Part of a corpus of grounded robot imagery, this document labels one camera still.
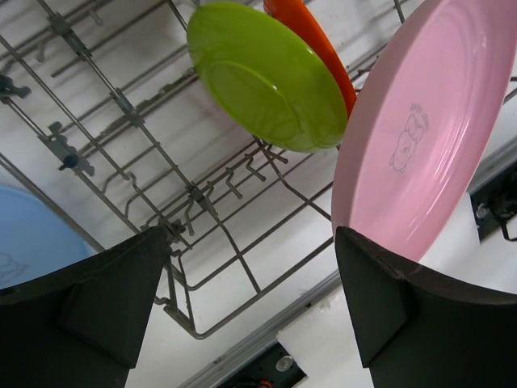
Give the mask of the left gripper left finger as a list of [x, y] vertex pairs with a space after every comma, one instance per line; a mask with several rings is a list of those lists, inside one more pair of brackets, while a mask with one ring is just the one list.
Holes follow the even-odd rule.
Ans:
[[123, 387], [162, 269], [155, 226], [76, 264], [1, 291], [3, 387]]

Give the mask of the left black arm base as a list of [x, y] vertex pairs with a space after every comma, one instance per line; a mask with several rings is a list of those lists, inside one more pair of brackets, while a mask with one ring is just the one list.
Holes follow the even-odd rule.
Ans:
[[223, 381], [222, 388], [290, 388], [304, 380], [306, 373], [280, 344], [260, 353]]

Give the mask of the pink plastic plate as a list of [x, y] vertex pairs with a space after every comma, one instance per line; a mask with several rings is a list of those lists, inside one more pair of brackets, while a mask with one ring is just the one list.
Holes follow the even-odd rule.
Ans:
[[515, 55], [515, 2], [423, 2], [383, 49], [352, 110], [332, 226], [420, 260], [481, 161]]

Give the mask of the blue plastic plate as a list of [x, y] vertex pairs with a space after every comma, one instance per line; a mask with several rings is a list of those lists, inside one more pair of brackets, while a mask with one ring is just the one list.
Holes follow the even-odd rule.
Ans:
[[1, 187], [1, 288], [46, 276], [95, 250], [35, 196]]

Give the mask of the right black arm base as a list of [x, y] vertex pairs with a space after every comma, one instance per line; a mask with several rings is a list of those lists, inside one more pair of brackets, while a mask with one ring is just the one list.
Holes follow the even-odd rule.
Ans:
[[516, 217], [516, 137], [480, 163], [468, 194], [480, 241], [500, 231], [505, 240], [515, 243], [508, 224]]

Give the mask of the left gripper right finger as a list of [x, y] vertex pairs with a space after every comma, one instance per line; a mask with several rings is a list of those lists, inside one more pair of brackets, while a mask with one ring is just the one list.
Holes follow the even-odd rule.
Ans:
[[516, 297], [446, 276], [348, 227], [338, 270], [376, 387], [513, 387]]

